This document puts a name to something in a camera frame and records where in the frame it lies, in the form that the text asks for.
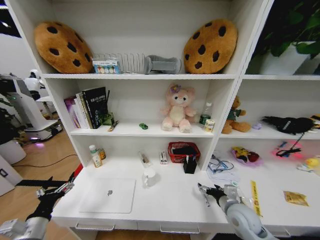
dish rack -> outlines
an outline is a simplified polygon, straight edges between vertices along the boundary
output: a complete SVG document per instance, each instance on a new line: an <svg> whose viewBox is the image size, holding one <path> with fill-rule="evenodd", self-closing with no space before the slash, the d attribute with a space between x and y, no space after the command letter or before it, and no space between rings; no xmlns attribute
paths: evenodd
<svg viewBox="0 0 320 240"><path fill-rule="evenodd" d="M95 53L93 60L117 60L123 74L143 74L145 55L143 53Z"/></svg>
<svg viewBox="0 0 320 240"><path fill-rule="evenodd" d="M170 142L168 146L168 154L173 163L183 164L185 162L185 159L187 157L186 154L174 154L172 152L173 149L181 149L185 147L192 147L196 152L196 155L195 155L196 161L199 160L201 154L196 144L194 144L193 142L177 141L177 142Z"/></svg>

cookie pillow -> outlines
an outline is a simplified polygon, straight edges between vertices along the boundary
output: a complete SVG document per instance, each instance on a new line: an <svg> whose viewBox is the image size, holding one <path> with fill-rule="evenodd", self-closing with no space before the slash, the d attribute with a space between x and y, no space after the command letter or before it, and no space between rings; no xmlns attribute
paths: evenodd
<svg viewBox="0 0 320 240"><path fill-rule="evenodd" d="M184 47L184 68L191 74L213 74L224 68L235 51L237 29L226 19L208 22Z"/></svg>
<svg viewBox="0 0 320 240"><path fill-rule="evenodd" d="M69 26L46 21L34 30L40 56L62 74L87 74L93 68L86 42Z"/></svg>

pink teddy bear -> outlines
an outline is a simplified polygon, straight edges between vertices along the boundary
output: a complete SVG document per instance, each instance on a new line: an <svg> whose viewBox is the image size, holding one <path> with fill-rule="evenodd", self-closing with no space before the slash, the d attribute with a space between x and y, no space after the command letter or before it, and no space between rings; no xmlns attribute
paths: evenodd
<svg viewBox="0 0 320 240"><path fill-rule="evenodd" d="M165 94L169 106L161 112L167 117L163 120L161 128L171 131L172 127L179 127L181 133L190 133L191 124L194 122L196 110L189 107L196 96L193 87L181 88L180 85L171 84Z"/></svg>

drawer handle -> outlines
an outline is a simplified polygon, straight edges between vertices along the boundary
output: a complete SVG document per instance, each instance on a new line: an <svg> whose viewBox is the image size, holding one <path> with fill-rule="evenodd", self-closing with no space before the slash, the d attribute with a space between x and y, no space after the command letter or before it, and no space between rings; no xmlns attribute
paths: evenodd
<svg viewBox="0 0 320 240"><path fill-rule="evenodd" d="M86 230L86 231L104 231L104 232L111 232L115 229L115 224L113 224L113 227L111 227L111 228L105 228L103 226L101 226L101 227L82 227L79 225L80 225L79 222L77 222L75 225L75 229Z"/></svg>
<svg viewBox="0 0 320 240"><path fill-rule="evenodd" d="M197 227L197 231L167 231L167 230L162 230L161 225L160 225L160 232L164 234L200 234L200 228Z"/></svg>
<svg viewBox="0 0 320 240"><path fill-rule="evenodd" d="M284 229L284 233L280 233L280 232L272 232L271 233L273 236L277 237L277 238L291 238L291 234L290 232L288 232L287 229Z"/></svg>

desk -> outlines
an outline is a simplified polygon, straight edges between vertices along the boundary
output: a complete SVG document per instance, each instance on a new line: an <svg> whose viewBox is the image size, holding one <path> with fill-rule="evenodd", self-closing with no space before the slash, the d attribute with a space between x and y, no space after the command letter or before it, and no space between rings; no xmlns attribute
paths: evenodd
<svg viewBox="0 0 320 240"><path fill-rule="evenodd" d="M52 219L83 239L90 239L88 232L82 236L84 231L76 229L76 225L93 229L96 226L112 229L114 226L115 229L202 233L192 234L192 239L210 239L215 233L231 233L233 230L213 197L209 197L211 207L207 207L198 190L198 182L213 186L207 173L197 168L195 174L185 174L182 164L171 161L168 165L160 165L156 154L147 152L159 177L155 186L143 187L144 168L138 156L132 152L114 152L107 156L102 167L94 168L90 164L81 171L74 181L74 188L54 208ZM264 165L258 168L238 162L234 165L241 178L240 188L247 197L251 196L250 181L256 181L261 220L273 234L319 232L320 177L297 170L296 163L287 160L264 159ZM81 199L95 178L135 178L131 213L78 212ZM305 194L310 206L287 203L283 191ZM94 239L96 233L92 231L90 237Z"/></svg>

